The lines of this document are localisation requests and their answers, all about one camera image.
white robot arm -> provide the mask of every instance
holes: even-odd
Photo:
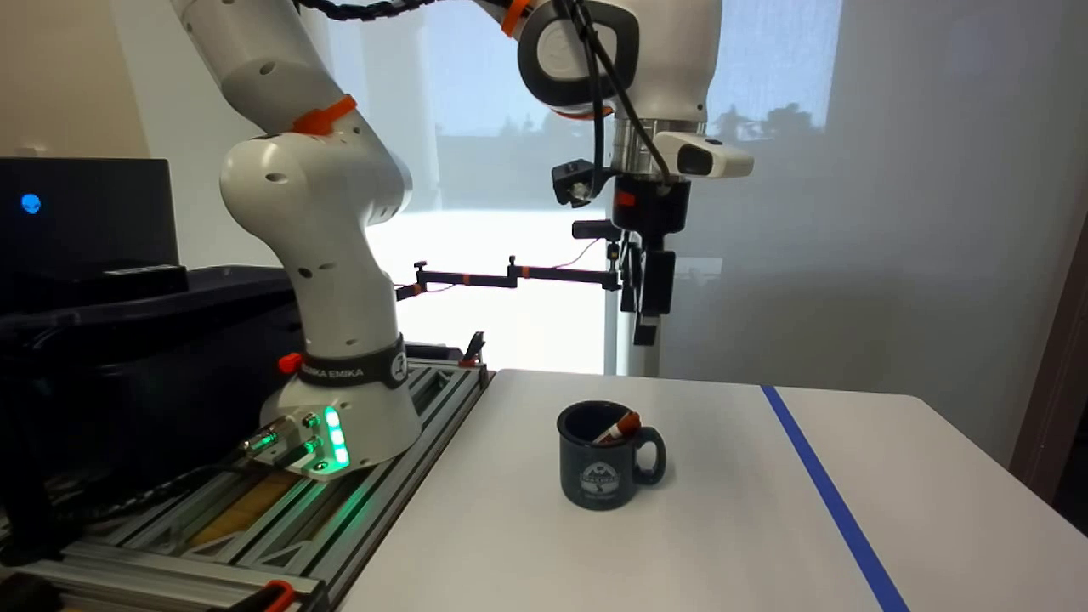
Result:
[[[589,172],[561,171],[559,185],[593,196],[617,172],[613,220],[646,247],[639,315],[668,314],[659,282],[669,290],[674,259],[664,234],[685,228],[685,172],[751,171],[748,158],[702,137],[721,0],[477,2],[517,38],[521,76],[543,104],[593,117],[620,104],[617,166],[595,160]],[[321,66],[291,0],[175,6],[224,100],[270,134],[228,153],[221,195],[236,220],[280,254],[305,333],[305,358],[248,452],[312,478],[396,458],[415,443],[417,414],[405,392],[396,290],[365,228],[400,212],[408,172]]]

orange ring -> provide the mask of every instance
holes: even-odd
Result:
[[[504,34],[515,38],[515,31],[521,27],[521,22],[533,10],[533,0],[510,0],[506,13],[504,13]]]
[[[345,117],[349,117],[357,102],[349,94],[338,100],[330,108],[312,108],[291,121],[291,134],[330,137]]]

mug logo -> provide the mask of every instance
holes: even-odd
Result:
[[[589,470],[583,470],[583,490],[613,494],[620,490],[620,474],[610,461],[593,461]]]

